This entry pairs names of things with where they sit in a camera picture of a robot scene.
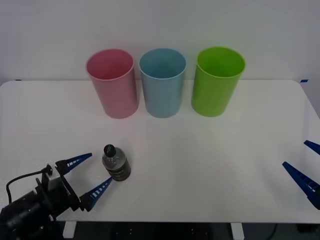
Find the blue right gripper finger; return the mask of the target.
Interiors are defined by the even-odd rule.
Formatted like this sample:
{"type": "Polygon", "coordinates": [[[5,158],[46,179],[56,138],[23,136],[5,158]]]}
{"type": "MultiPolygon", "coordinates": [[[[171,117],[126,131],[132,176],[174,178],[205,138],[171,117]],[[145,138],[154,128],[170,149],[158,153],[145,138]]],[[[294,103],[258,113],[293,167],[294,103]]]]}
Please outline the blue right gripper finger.
{"type": "Polygon", "coordinates": [[[317,154],[320,154],[320,145],[317,143],[314,143],[312,141],[306,140],[304,143],[307,147],[309,147],[311,150],[316,152],[317,154]]]}
{"type": "Polygon", "coordinates": [[[316,208],[320,209],[320,185],[313,181],[311,178],[304,175],[302,172],[297,170],[295,167],[290,165],[288,162],[283,162],[282,166],[292,177],[295,183],[300,187],[300,189],[307,196],[307,199],[316,208]]]}

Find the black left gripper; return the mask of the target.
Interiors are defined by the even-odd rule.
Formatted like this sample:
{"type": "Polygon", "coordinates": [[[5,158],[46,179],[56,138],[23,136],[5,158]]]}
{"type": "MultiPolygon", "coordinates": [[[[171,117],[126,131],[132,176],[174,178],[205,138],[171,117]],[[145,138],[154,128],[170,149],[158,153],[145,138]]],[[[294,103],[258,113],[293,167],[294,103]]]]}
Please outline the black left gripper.
{"type": "Polygon", "coordinates": [[[55,166],[48,164],[41,170],[41,179],[36,179],[36,193],[40,205],[52,218],[58,217],[67,209],[75,211],[80,208],[82,211],[90,212],[111,184],[113,179],[109,177],[78,198],[64,175],[91,156],[92,153],[86,153],[70,159],[59,160],[55,163],[55,166]]]}

